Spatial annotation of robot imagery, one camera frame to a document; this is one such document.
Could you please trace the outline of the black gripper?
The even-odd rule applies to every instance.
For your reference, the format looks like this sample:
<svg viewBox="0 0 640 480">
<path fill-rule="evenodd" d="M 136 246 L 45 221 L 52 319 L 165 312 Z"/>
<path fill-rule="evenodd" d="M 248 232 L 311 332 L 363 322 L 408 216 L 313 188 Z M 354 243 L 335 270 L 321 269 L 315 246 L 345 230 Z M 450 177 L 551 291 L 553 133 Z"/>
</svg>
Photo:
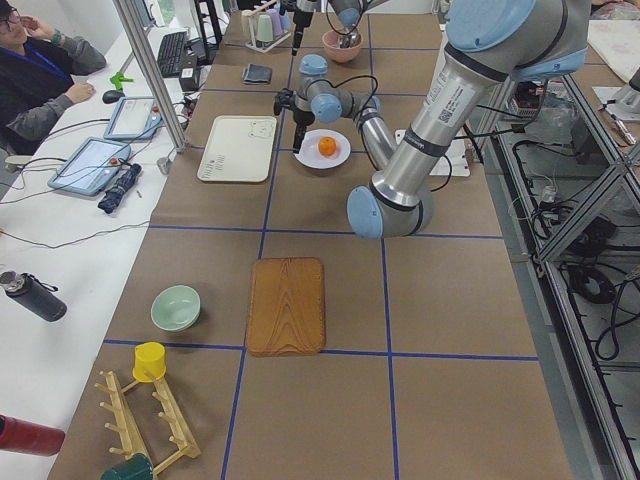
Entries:
<svg viewBox="0 0 640 480">
<path fill-rule="evenodd" d="M 299 153 L 306 135 L 306 127 L 314 123 L 314 114 L 297 92 L 288 88 L 277 91 L 274 97 L 273 113 L 278 116 L 283 110 L 293 113 L 296 128 L 292 150 Z"/>
<path fill-rule="evenodd" d="M 295 30 L 293 34 L 293 42 L 291 48 L 291 54 L 297 55 L 298 51 L 301 47 L 301 43 L 304 36 L 304 30 L 311 25 L 313 19 L 312 11 L 304 11 L 300 9 L 296 9 L 293 15 L 293 24 L 295 25 Z"/>
</svg>

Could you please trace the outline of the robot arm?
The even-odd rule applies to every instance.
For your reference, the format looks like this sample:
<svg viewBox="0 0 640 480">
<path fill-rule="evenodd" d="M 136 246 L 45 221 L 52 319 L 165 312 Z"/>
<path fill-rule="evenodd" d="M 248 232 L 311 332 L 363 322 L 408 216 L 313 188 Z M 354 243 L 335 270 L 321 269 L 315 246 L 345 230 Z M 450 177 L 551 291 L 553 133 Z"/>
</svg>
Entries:
<svg viewBox="0 0 640 480">
<path fill-rule="evenodd" d="M 360 18 L 368 11 L 375 8 L 378 5 L 385 3 L 382 1 L 356 1 L 356 0 L 337 0 L 329 1 L 329 5 L 336 13 L 338 20 L 344 27 L 347 27 L 349 31 L 357 27 Z M 289 1 L 285 9 L 289 9 L 293 12 L 293 40 L 291 54 L 296 56 L 301 47 L 304 31 L 308 28 L 314 16 L 314 13 L 319 10 L 319 1 L 312 0 L 297 0 Z"/>
<path fill-rule="evenodd" d="M 296 89 L 280 90 L 274 111 L 292 112 L 293 148 L 314 121 L 353 120 L 375 172 L 347 200 L 352 230 L 367 239 L 408 236 L 430 222 L 427 178 L 490 87 L 507 79 L 547 80 L 577 71 L 587 54 L 587 1 L 456 1 L 449 10 L 444 66 L 402 140 L 395 140 L 371 93 L 326 77 L 327 61 L 306 55 Z"/>
</svg>

